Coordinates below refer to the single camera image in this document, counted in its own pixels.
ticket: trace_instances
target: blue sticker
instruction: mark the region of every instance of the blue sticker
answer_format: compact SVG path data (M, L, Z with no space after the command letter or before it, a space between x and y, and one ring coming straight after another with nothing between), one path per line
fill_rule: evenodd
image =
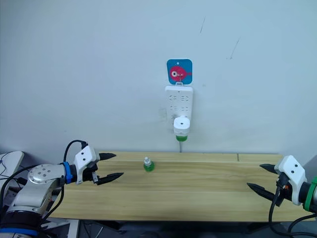
M169 59L167 73L171 84L190 84L193 81L193 63L190 59Z

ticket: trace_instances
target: wire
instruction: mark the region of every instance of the wire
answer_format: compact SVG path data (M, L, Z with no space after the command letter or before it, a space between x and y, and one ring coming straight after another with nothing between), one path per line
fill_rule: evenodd
M25 168L24 166L22 166L22 165L19 165L19 167L22 167L22 168ZM28 172L29 172L29 170L27 170Z
M43 218L42 221L39 223L38 229L41 228L41 225L46 221L46 219L57 209L57 207L61 204L64 198L64 186L61 187L60 199L56 206L52 208Z
M40 231L39 231L39 234L44 234L44 235L46 235L46 236L49 237L49 238L59 237L58 235L56 235L56 234L54 234L54 233L52 233L52 232L49 232L49 231L47 231L47 230L40 230Z
M179 152L182 153L182 150L183 150L182 142L179 142Z
M288 227L288 229L287 229L287 232L291 233L293 227L294 227L297 223L299 223L299 222L301 222L301 221L303 221L303 220L309 219L309 218L314 218L314 217L317 217L317 213L314 213L314 214L311 214L311 215L308 215L308 216L304 216L304 217L300 217L300 218L296 219L295 221L293 221L293 222L289 225L289 227Z
M4 167L4 170L1 172L1 174L0 175L2 175L3 173L4 173L4 171L6 171L6 166L4 165L4 163L3 163L3 158L4 158L4 156L6 156L7 154L9 154L9 153L11 153L11 152L8 152L8 153L5 153L4 155L2 155L1 156L1 164L3 165L3 167Z
M100 228L100 231L98 232L98 234L96 235L95 238L98 238L98 236L100 235L100 233L103 231L103 228L104 228L104 227L101 227L101 228Z
M308 232L293 232L293 233L287 232L287 233L284 233L284 232L277 231L274 228L273 223L272 223L272 216L273 216L274 207L276 205L280 190L281 190L281 188L278 186L276 188L275 196L274 196L274 199L273 199L273 201L271 203L271 206L270 206L270 209L269 209L269 213L268 213L268 224L269 224L269 227L271 228L271 230L275 234L280 235L280 236L284 236L284 237L309 236L309 237L316 237L317 238L317 235L313 234L313 233L308 233Z
M88 237L91 238L91 235L90 235L90 233L89 233L88 230L87 230L87 227L86 227L85 222L83 222L83 224L84 224L84 228L85 228L85 231L86 231Z
M73 141L71 141L71 142L67 145L67 147L66 147L66 149L65 149L63 162L66 162L66 157L67 157L68 150L69 150L70 146L71 146L73 143L75 143L75 142L80 142L80 143L82 144L82 147L84 146L84 144L87 144L87 142L86 142L86 141L83 141L83 140L73 140Z
M67 158L67 153L68 153L68 150L70 148L70 146L75 143L75 142L80 142L82 147L87 145L87 142L86 141L83 141L83 140L73 140L71 141L66 149L65 149L65 153L64 153L64 158L63 158L63 162L66 162L66 158ZM61 187L61 192L60 192L60 198L59 198L59 201L58 203L55 205L54 208L52 208L43 218L42 218L42 221L39 223L39 226L38 226L38 229L41 228L41 225L45 222L45 220L60 206L60 204L62 203L63 201L63 198L64 198L64 185Z
M34 168L35 166L37 166L37 165L31 165L31 166L25 167L24 169L21 169L21 170L15 172L15 173L13 173L10 177L7 178L7 180L3 184L2 188L1 188L1 192L0 192L0 209L2 209L2 207L3 207L3 199L4 199L5 187L8 185L10 180L14 179L14 177L17 176L19 173L21 173L23 171L26 171L28 169Z

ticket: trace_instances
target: power outlet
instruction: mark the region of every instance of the power outlet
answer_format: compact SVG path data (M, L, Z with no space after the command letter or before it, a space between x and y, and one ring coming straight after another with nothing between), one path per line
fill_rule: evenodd
M190 120L193 109L193 88L186 86L166 86L167 121L173 127L175 118L186 116Z

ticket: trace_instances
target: wooden table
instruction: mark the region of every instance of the wooden table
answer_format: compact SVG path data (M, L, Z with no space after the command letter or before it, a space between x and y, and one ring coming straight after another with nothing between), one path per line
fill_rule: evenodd
M65 186L65 197L53 217L117 221L266 222L270 201L255 194L247 182L275 192L277 175L259 167L275 164L281 155L113 152L98 162L101 177L124 172L97 186L92 182ZM155 162L146 172L143 158ZM285 200L274 221L308 215Z

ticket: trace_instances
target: small bottle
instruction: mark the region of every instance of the small bottle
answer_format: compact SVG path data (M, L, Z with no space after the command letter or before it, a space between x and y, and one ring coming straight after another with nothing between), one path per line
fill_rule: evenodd
M145 157L144 158L144 169L147 172L151 172L152 170L154 170L154 162L152 162L149 157Z

